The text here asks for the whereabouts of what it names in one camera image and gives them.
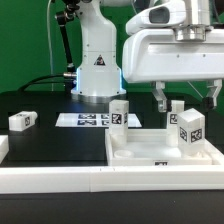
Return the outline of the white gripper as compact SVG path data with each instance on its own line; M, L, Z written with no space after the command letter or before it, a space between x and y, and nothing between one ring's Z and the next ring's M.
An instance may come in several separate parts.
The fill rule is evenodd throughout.
M129 83L152 83L158 111L167 111L162 81L207 82L205 107L217 107L224 79L224 29L210 25L209 0L163 0L126 23L122 69Z

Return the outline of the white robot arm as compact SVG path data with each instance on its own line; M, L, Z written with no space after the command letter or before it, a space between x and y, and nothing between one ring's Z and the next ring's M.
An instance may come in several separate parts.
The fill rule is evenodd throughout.
M77 17L82 30L82 63L72 94L86 101L123 95L122 80L152 83L161 112L169 110L167 82L205 81L207 108L217 106L224 81L224 29L210 24L209 0L143 0L126 23L122 65L116 64L116 28L102 6L133 5L137 0L63 0L65 19Z

